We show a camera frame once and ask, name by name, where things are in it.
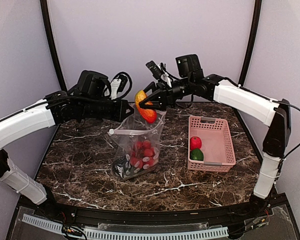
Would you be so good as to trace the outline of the black frame post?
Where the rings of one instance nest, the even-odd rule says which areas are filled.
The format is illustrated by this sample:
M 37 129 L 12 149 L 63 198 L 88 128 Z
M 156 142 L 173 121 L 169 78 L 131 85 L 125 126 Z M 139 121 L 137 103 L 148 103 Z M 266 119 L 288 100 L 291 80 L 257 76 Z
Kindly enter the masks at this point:
M 252 54 L 253 54 L 253 50 L 254 50 L 254 46 L 255 46 L 255 41 L 256 41 L 256 37 L 257 37 L 257 32 L 258 32 L 261 8 L 262 8 L 262 0 L 255 0 L 248 42 L 247 42 L 245 56 L 244 56 L 244 60 L 243 60 L 243 64 L 242 64 L 242 68 L 241 68 L 241 72 L 240 72 L 240 76 L 239 76 L 239 80 L 238 80 L 238 83 L 241 86 L 243 86 L 245 84 L 248 70 L 250 67 Z
M 66 81 L 63 75 L 63 71 L 62 71 L 62 67 L 60 64 L 60 59 L 57 51 L 57 46 L 55 43 L 48 1 L 40 0 L 39 2 L 40 2 L 41 15 L 43 20 L 46 40 L 48 43 L 48 48 L 53 63 L 54 71 L 58 80 L 58 84 L 62 91 L 67 91 Z

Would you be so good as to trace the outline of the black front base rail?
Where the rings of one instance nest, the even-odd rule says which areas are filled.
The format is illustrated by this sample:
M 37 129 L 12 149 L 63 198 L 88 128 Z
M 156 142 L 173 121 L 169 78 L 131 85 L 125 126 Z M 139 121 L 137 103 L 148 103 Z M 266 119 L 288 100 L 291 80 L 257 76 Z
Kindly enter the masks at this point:
M 173 224 L 209 223 L 230 227 L 235 232 L 243 229 L 244 221 L 263 217 L 274 213 L 281 205 L 289 206 L 284 193 L 275 194 L 267 201 L 258 204 L 256 200 L 235 205 L 182 211 L 119 211 L 103 210 L 87 207 L 76 207 L 48 201 L 41 206 L 32 203 L 26 197 L 21 197 L 19 206 L 28 207 L 35 213 L 43 214 L 53 220 L 65 221 L 75 226 L 96 226 L 97 224 L 120 224 L 137 226 L 163 226 Z

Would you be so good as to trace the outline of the black right frame post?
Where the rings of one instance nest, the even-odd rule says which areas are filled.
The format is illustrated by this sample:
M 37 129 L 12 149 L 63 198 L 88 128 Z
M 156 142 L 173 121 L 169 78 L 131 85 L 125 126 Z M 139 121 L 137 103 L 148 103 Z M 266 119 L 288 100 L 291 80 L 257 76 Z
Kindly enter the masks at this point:
M 238 83 L 241 86 L 243 86 L 245 84 L 248 70 L 250 67 L 252 54 L 253 54 L 253 50 L 254 50 L 254 46 L 255 46 L 255 41 L 256 41 L 256 37 L 257 37 L 257 32 L 258 32 L 261 8 L 262 8 L 262 0 L 255 0 L 248 42 L 247 42 L 245 56 L 244 56 L 244 60 L 243 60 L 243 64 L 242 64 L 242 68 L 241 68 L 241 72 L 240 72 L 240 76 L 239 76 L 239 80 L 238 80 Z

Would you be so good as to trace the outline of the dark purple eggplant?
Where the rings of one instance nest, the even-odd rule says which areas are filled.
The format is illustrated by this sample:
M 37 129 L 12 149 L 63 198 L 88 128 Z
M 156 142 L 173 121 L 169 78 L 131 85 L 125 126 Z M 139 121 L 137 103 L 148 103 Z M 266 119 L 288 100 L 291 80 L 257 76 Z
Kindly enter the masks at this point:
M 131 165 L 126 156 L 117 158 L 111 165 L 112 175 L 118 179 L 127 180 L 131 174 Z

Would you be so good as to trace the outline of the pink perforated plastic basket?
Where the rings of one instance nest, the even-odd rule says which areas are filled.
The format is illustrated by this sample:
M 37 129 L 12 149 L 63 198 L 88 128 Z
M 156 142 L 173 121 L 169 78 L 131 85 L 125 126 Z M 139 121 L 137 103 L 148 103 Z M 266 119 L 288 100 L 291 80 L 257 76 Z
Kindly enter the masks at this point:
M 192 137 L 201 140 L 203 159 L 191 159 L 191 150 L 188 149 L 189 170 L 227 173 L 235 166 L 235 151 L 226 119 L 191 115 L 188 118 L 188 147 Z

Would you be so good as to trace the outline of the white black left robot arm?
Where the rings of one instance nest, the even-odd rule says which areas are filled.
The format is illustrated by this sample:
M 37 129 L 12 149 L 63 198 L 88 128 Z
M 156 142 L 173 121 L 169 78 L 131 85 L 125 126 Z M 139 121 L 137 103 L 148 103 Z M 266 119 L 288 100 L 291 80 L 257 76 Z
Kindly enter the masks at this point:
M 71 120 L 106 119 L 122 122 L 134 113 L 124 98 L 133 81 L 126 72 L 113 80 L 102 73 L 84 70 L 69 90 L 46 95 L 34 104 L 0 119 L 0 181 L 27 197 L 50 218 L 57 218 L 60 206 L 49 188 L 20 170 L 4 150 L 5 146 L 42 129 Z

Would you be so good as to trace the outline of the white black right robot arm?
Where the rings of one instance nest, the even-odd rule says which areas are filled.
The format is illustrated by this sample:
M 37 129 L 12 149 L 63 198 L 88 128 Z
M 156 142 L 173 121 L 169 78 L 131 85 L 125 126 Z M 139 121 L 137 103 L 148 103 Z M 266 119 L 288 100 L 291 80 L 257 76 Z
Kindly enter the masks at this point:
M 228 105 L 244 112 L 268 126 L 262 143 L 262 163 L 253 196 L 245 205 L 245 213 L 256 217 L 265 208 L 266 199 L 279 176 L 285 159 L 285 151 L 291 134 L 291 111 L 285 99 L 273 98 L 255 93 L 234 83 L 230 78 L 217 74 L 204 76 L 199 58 L 189 54 L 175 59 L 179 78 L 167 73 L 166 67 L 154 61 L 146 63 L 157 82 L 151 82 L 145 92 L 152 91 L 139 103 L 142 109 L 164 111 L 173 107 L 176 100 L 194 95 L 211 102 Z

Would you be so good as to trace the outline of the clear zip top bag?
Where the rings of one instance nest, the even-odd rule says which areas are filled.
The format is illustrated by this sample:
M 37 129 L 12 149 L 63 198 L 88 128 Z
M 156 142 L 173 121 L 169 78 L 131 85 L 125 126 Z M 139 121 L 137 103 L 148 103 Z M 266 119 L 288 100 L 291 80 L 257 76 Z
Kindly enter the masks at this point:
M 118 180 L 128 180 L 153 171 L 160 155 L 160 138 L 166 112 L 157 111 L 154 123 L 148 123 L 133 104 L 134 114 L 108 135 L 118 146 L 111 173 Z

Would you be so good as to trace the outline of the black left frame post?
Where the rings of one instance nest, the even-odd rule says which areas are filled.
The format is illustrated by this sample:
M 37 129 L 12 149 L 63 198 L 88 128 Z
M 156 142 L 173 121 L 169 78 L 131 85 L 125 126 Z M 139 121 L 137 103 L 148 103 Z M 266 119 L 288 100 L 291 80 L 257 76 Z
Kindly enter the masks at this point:
M 46 40 L 48 43 L 48 48 L 53 63 L 54 71 L 58 80 L 58 84 L 62 91 L 67 91 L 66 81 L 63 75 L 63 71 L 62 71 L 62 67 L 60 64 L 60 59 L 57 51 L 57 46 L 55 43 L 48 1 L 40 0 L 39 2 L 40 2 L 41 15 L 43 20 Z

